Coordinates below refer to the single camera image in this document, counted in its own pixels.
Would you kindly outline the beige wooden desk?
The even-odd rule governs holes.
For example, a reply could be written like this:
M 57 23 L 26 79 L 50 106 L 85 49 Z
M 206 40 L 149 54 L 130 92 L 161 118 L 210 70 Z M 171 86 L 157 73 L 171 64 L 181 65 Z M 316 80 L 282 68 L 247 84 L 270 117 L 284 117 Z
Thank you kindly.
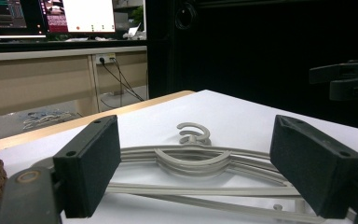
M 147 83 L 146 46 L 0 53 L 0 115 L 69 101 L 82 116 L 99 113 L 100 95 L 119 90 L 97 64 L 104 54 L 117 59 L 108 69 L 133 87 Z

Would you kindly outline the white wall power outlet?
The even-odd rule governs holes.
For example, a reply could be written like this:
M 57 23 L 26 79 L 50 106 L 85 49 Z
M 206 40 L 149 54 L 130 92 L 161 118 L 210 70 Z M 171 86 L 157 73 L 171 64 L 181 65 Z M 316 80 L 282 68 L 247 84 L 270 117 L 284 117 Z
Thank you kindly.
M 97 64 L 108 64 L 108 63 L 113 63 L 116 60 L 116 54 L 115 53 L 96 54 L 95 58 Z

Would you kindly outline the dark screen computer monitor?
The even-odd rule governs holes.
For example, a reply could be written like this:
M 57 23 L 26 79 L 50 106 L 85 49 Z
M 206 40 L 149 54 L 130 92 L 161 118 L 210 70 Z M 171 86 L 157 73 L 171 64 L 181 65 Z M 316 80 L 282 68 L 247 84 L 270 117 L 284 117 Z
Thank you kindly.
M 39 0 L 0 0 L 0 39 L 45 38 Z

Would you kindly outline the white tangled floor clutter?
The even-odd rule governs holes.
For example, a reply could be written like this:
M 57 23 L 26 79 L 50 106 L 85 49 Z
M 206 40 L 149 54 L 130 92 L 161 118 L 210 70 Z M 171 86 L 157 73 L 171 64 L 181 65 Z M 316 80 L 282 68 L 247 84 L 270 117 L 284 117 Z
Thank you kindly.
M 65 121 L 71 117 L 72 114 L 68 111 L 30 112 L 28 118 L 23 122 L 23 129 L 30 130 L 50 123 Z

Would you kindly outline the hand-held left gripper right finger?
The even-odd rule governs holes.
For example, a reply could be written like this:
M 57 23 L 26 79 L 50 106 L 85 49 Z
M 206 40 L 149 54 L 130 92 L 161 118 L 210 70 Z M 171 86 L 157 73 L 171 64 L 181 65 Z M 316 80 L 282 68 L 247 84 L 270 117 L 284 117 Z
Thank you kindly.
M 358 152 L 307 122 L 283 115 L 274 120 L 270 161 L 316 215 L 358 215 Z

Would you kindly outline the white foam board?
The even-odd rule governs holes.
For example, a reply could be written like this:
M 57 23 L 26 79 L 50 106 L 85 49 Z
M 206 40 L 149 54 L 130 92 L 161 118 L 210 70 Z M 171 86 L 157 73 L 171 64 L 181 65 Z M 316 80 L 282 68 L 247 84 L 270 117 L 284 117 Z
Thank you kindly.
M 176 145 L 178 124 L 195 122 L 208 128 L 213 145 L 254 151 L 269 151 L 273 123 L 279 111 L 214 91 L 199 91 L 169 99 L 133 112 L 119 115 L 120 144 L 123 147 Z M 329 121 L 306 118 L 305 121 L 344 145 L 358 151 L 358 129 Z M 0 159 L 8 175 L 30 167 L 54 155 L 86 125 L 42 137 L 27 136 L 22 144 L 0 144 Z M 188 187 L 263 187 L 266 181 L 251 175 L 225 172 L 208 178 L 171 175 L 157 164 L 122 164 L 114 181 Z M 179 203 L 164 202 L 127 194 L 109 193 L 90 218 L 68 219 L 65 224 L 287 224 L 280 220 L 240 213 L 216 211 Z

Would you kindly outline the grey plastic clothes hanger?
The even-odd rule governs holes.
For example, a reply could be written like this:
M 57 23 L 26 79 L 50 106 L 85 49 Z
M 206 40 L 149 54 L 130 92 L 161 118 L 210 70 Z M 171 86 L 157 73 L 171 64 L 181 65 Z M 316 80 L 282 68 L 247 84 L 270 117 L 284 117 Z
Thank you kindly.
M 90 172 L 91 184 L 101 182 L 108 192 L 146 195 L 219 195 L 242 197 L 298 198 L 300 193 L 269 163 L 269 154 L 246 149 L 214 147 L 207 128 L 191 122 L 177 126 L 182 138 L 178 146 L 142 146 L 121 148 L 116 128 L 103 130 L 90 124 L 70 140 L 55 156 L 43 159 L 53 173 L 69 175 L 73 188 L 80 185 L 78 176 Z M 122 162 L 156 162 L 171 174 L 189 177 L 217 176 L 227 170 L 256 175 L 275 181 L 268 188 L 206 188 L 112 183 L 113 172 Z
M 267 217 L 275 220 L 293 221 L 299 223 L 308 224 L 321 224 L 324 219 L 314 213 L 309 213 L 306 209 L 306 202 L 302 198 L 299 199 L 284 199 L 291 200 L 294 202 L 294 209 L 292 211 L 283 211 L 279 205 L 275 204 L 271 209 L 239 205 L 233 203 L 223 203 L 218 201 L 211 201 L 211 196 L 197 196 L 197 195 L 186 195 L 186 196 L 153 196 L 153 195 L 138 195 L 147 198 L 158 199 L 162 201 L 168 201 L 173 203 L 183 203 L 193 206 L 199 206 L 209 209 L 222 210 L 227 212 L 242 213 L 246 215 L 256 217 Z
M 111 182 L 108 192 L 153 196 L 240 196 L 299 199 L 300 193 L 269 162 L 266 152 L 230 147 L 214 147 L 189 142 L 176 146 L 126 147 L 121 150 L 123 162 L 154 161 L 163 170 L 187 177 L 221 175 L 227 170 L 255 175 L 278 185 L 263 188 L 182 188 Z

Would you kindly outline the black round lens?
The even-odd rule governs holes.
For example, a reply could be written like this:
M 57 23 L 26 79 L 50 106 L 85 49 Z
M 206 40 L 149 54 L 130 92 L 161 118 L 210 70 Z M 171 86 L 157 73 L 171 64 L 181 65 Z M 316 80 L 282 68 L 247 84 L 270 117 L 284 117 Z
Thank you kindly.
M 179 30 L 191 30 L 198 23 L 195 0 L 181 0 L 175 12 L 175 26 Z

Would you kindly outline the white screen computer monitor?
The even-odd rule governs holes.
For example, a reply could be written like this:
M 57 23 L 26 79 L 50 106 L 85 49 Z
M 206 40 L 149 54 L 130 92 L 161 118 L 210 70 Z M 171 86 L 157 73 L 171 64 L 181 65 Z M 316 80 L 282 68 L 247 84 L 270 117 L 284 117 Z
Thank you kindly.
M 40 0 L 48 32 L 114 33 L 112 0 Z

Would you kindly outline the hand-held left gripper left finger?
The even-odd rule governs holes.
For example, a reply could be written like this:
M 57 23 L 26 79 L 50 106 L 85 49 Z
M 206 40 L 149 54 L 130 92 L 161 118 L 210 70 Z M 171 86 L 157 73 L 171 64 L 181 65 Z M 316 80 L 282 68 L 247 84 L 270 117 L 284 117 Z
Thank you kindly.
M 53 156 L 68 218 L 91 217 L 121 163 L 117 116 L 92 121 Z

